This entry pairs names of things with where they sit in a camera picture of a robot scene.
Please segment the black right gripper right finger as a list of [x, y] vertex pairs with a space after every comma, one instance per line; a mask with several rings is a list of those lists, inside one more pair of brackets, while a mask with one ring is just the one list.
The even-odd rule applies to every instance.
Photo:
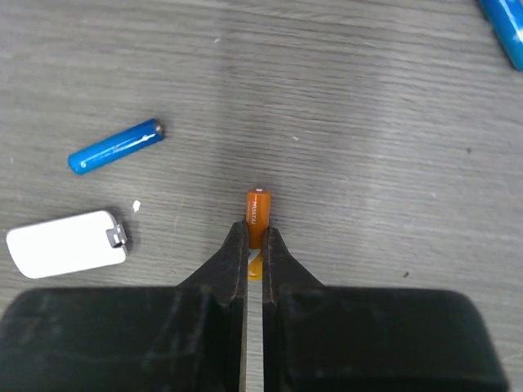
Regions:
[[506, 391], [485, 321], [459, 292], [319, 281], [275, 228], [263, 241], [267, 391]]

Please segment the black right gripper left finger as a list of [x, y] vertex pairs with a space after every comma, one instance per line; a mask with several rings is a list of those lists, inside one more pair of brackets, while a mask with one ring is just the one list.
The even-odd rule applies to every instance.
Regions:
[[174, 286], [41, 287], [1, 319], [4, 391], [242, 391], [248, 229]]

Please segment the white battery cover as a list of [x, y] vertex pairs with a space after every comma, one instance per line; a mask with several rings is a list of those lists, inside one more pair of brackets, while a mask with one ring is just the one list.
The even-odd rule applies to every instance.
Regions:
[[7, 247], [27, 278], [49, 278], [123, 263], [127, 235], [104, 210], [10, 229]]

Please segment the orange AAA battery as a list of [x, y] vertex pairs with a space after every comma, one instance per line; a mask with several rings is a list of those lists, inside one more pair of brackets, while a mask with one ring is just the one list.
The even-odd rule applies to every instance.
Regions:
[[271, 193], [254, 188], [247, 194], [245, 221], [248, 227], [248, 280], [262, 279], [262, 244], [270, 221]]

